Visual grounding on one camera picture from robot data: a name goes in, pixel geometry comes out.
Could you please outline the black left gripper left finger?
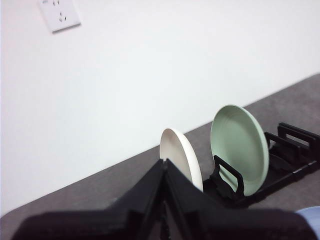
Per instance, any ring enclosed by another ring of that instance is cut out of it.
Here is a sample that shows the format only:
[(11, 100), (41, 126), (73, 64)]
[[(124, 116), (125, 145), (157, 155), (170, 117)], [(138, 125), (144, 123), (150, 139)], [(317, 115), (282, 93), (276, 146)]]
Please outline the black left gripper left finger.
[(56, 211), (31, 216), (14, 240), (145, 240), (161, 209), (163, 160), (112, 205), (102, 210)]

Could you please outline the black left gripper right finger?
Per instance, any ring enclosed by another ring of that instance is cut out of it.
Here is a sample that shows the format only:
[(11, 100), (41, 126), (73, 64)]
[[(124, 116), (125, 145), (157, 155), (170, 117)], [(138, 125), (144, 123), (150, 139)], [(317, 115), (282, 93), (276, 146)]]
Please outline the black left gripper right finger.
[(227, 209), (196, 188), (170, 161), (164, 162), (171, 226), (182, 240), (315, 240), (299, 214), (279, 209)]

